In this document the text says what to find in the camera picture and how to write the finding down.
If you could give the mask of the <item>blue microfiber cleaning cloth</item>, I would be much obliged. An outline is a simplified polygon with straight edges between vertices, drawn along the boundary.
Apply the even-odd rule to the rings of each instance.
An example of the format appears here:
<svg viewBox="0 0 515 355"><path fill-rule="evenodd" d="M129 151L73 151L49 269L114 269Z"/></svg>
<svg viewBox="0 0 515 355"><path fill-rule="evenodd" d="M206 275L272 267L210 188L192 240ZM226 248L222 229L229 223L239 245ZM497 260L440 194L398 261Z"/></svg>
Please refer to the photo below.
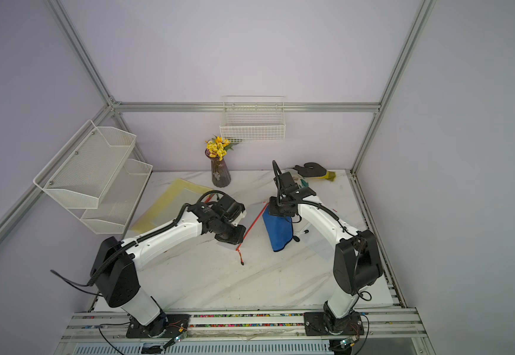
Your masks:
<svg viewBox="0 0 515 355"><path fill-rule="evenodd" d="M282 251L293 240L294 229L291 218L273 216L270 214L269 206L266 207L262 217L273 252Z"/></svg>

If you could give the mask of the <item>red zipper mesh document bag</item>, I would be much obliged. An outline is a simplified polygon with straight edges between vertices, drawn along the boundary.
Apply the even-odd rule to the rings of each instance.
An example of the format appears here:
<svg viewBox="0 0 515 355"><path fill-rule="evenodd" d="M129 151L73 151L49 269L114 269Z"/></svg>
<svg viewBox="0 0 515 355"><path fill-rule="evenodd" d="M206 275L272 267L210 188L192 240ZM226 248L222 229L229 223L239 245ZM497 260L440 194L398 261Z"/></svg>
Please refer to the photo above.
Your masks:
<svg viewBox="0 0 515 355"><path fill-rule="evenodd" d="M256 226L256 224L260 221L262 218L262 215L266 209L268 204L266 202L260 202L257 204L252 204L248 207L246 207L246 215L242 218L241 224L246 227L246 231L243 234L242 242L238 245L228 244L225 242L218 242L217 245L220 247L226 248L227 250L236 251L238 253L240 264L241 266L244 266L244 260L241 252L241 246L245 239L248 237L248 235L251 233L252 229Z"/></svg>

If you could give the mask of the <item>clear white mesh document bag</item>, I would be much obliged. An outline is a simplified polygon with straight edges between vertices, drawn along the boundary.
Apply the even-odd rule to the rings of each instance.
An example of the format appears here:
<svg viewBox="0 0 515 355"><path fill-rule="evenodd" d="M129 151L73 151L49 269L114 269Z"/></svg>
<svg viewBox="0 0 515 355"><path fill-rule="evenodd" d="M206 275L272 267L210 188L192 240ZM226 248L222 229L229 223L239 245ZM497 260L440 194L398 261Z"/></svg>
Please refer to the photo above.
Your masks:
<svg viewBox="0 0 515 355"><path fill-rule="evenodd" d="M334 243L328 241L311 223L302 221L294 226L294 235L300 244L327 262L334 259Z"/></svg>

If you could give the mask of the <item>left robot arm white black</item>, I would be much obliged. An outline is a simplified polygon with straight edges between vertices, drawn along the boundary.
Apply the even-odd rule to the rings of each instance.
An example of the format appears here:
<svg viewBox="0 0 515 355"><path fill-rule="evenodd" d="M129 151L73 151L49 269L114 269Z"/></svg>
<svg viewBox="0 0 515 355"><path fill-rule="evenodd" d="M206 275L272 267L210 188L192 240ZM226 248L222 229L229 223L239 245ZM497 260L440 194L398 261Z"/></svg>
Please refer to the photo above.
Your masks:
<svg viewBox="0 0 515 355"><path fill-rule="evenodd" d="M138 270L171 248L205 235L231 245L239 245L246 233L240 222L246 208L231 196L212 190L193 204L183 204L177 217L141 235L104 240L96 255L88 285L98 287L111 308L124 309L139 324L164 324L162 308L144 291Z"/></svg>

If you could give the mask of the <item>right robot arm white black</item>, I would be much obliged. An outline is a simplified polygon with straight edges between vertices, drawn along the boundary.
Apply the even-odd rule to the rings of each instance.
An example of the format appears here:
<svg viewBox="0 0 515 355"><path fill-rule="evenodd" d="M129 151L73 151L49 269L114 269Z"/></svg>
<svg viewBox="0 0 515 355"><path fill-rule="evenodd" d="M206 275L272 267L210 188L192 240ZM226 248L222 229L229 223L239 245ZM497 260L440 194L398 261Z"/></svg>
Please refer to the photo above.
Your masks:
<svg viewBox="0 0 515 355"><path fill-rule="evenodd" d="M326 302L325 314L341 320L383 275L377 239L371 231L344 222L313 189L300 187L291 173L282 172L276 161L272 167L277 194L269 200L269 214L289 222L300 217L334 247L333 275L338 288Z"/></svg>

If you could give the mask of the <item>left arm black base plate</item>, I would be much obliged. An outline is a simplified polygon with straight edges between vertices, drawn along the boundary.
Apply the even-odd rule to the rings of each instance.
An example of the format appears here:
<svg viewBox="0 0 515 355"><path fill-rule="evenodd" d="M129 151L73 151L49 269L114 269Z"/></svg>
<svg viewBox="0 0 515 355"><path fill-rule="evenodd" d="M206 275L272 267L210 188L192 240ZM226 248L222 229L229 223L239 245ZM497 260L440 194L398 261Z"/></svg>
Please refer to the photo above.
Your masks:
<svg viewBox="0 0 515 355"><path fill-rule="evenodd" d="M187 331L190 318L191 316L188 314L163 314L155 318L149 325L142 325L136 318L130 316L126 338L174 338Z"/></svg>

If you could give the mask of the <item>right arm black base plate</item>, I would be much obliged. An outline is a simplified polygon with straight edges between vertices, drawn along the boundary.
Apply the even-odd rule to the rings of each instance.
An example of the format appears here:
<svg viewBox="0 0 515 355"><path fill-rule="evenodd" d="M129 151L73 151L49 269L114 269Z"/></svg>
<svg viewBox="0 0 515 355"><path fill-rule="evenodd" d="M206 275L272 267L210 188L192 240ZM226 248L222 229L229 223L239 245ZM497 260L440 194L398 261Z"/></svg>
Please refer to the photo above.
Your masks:
<svg viewBox="0 0 515 355"><path fill-rule="evenodd" d="M337 319L326 312L306 312L303 315L307 336L361 336L365 334L360 313L351 312Z"/></svg>

